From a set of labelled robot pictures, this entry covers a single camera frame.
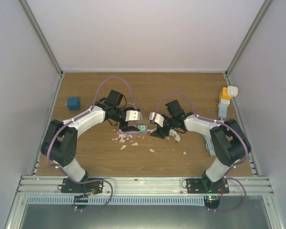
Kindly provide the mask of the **purple power strip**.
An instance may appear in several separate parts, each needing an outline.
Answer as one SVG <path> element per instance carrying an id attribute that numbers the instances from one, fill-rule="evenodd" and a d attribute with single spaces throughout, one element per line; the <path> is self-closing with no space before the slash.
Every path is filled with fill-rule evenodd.
<path id="1" fill-rule="evenodd" d="M 123 130 L 119 129 L 119 133 L 120 134 L 128 134 L 128 135 L 130 135 L 130 134 L 144 135 L 144 134 L 146 134 L 148 132 L 148 130 L 147 130 L 145 133 L 140 133 L 139 129 L 137 128 L 137 126 L 138 125 L 136 125 L 136 124 L 128 125 L 128 127 L 130 128 L 130 131 L 123 131 Z"/>

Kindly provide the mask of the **green plug adapter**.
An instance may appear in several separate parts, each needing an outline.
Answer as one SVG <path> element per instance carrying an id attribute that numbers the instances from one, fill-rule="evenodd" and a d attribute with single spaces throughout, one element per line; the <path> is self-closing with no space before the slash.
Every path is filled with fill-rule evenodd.
<path id="1" fill-rule="evenodd" d="M 147 125 L 138 125 L 137 128 L 140 133 L 145 133 L 147 131 Z"/>

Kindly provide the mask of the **blue cube plug adapter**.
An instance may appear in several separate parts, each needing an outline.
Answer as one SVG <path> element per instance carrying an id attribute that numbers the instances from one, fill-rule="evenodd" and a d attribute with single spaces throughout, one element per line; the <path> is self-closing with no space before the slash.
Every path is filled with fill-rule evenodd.
<path id="1" fill-rule="evenodd" d="M 79 97 L 68 97 L 66 105 L 70 111 L 78 111 L 81 108 L 81 101 Z"/>

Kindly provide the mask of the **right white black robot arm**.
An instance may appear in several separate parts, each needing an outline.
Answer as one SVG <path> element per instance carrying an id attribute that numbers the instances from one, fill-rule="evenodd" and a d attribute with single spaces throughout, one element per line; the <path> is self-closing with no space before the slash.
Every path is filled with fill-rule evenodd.
<path id="1" fill-rule="evenodd" d="M 167 103 L 169 117 L 151 112 L 149 120 L 157 124 L 151 133 L 164 139 L 170 130 L 182 129 L 184 132 L 196 132 L 211 138 L 215 160 L 202 174 L 202 189 L 206 193 L 213 193 L 218 189 L 225 175 L 238 164 L 248 159 L 251 145 L 235 119 L 216 121 L 201 117 L 194 112 L 185 112 L 177 100 Z"/>

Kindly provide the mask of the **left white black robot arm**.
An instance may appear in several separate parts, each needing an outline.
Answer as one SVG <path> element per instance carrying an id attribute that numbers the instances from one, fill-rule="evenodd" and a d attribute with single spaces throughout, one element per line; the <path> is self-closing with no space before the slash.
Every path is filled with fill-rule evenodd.
<path id="1" fill-rule="evenodd" d="M 122 132 L 138 132 L 139 129 L 128 125 L 131 121 L 140 121 L 142 114 L 135 107 L 119 105 L 124 95 L 111 90 L 109 95 L 96 101 L 81 114 L 65 121 L 53 120 L 50 122 L 41 145 L 41 153 L 53 166 L 61 169 L 70 180 L 72 187 L 79 193 L 88 189 L 87 172 L 75 158 L 77 139 L 87 130 L 106 120 L 113 120 L 119 124 Z"/>

